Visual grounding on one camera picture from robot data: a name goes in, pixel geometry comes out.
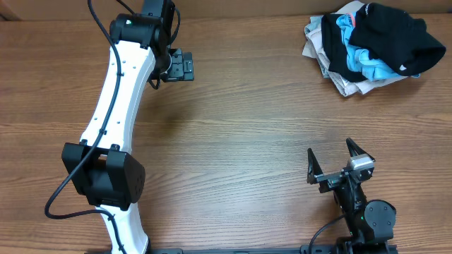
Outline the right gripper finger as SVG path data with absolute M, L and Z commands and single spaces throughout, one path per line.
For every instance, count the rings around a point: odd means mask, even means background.
M 346 144 L 351 157 L 356 157 L 358 155 L 371 157 L 371 155 L 364 151 L 352 138 L 347 138 Z
M 307 150 L 307 155 L 308 155 L 307 183 L 315 184 L 318 183 L 317 178 L 323 176 L 323 171 L 311 148 Z

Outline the black t-shirt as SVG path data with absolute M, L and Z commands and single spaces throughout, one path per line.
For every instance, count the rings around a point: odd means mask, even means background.
M 355 14 L 350 44 L 368 49 L 398 75 L 428 71 L 446 53 L 446 47 L 427 32 L 422 18 L 378 3 L 365 4 Z

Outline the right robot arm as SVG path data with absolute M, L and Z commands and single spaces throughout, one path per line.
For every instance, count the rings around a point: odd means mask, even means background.
M 346 166 L 334 174 L 323 173 L 313 150 L 307 150 L 307 183 L 318 184 L 320 193 L 332 191 L 342 212 L 314 234 L 307 252 L 315 253 L 317 237 L 344 219 L 350 235 L 338 238 L 331 246 L 324 246 L 328 253 L 397 253 L 397 247 L 388 243 L 394 237 L 396 208 L 385 200 L 367 200 L 361 187 L 373 176 L 375 159 L 352 138 L 347 138 L 346 144 L 350 158 Z

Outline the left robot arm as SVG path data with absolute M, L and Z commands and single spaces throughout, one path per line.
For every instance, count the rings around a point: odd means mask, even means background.
M 65 144 L 62 161 L 78 194 L 104 219 L 111 253 L 149 253 L 138 200 L 144 166 L 131 141 L 146 84 L 194 80 L 191 53 L 173 49 L 170 18 L 120 14 L 110 25 L 109 67 L 93 117 L 78 143 Z

